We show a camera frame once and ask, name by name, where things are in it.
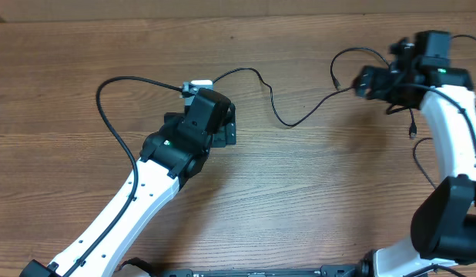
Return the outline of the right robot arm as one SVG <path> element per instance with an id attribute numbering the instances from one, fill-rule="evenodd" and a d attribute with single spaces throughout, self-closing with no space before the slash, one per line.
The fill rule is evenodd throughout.
<path id="1" fill-rule="evenodd" d="M 418 109 L 434 142 L 440 185 L 411 220 L 409 237 L 374 251 L 359 276 L 423 276 L 476 262 L 476 96 L 470 73 L 451 67 L 448 32 L 424 31 L 391 46 L 389 68 L 365 66 L 357 96 L 390 103 L 387 114 Z"/>

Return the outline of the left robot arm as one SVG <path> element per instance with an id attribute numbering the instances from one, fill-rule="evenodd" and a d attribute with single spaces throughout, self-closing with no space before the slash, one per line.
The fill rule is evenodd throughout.
<path id="1" fill-rule="evenodd" d="M 111 276 L 152 217 L 198 174 L 233 103 L 200 88 L 184 112 L 168 112 L 143 143 L 135 169 L 92 224 L 48 265 L 32 260 L 25 276 Z"/>

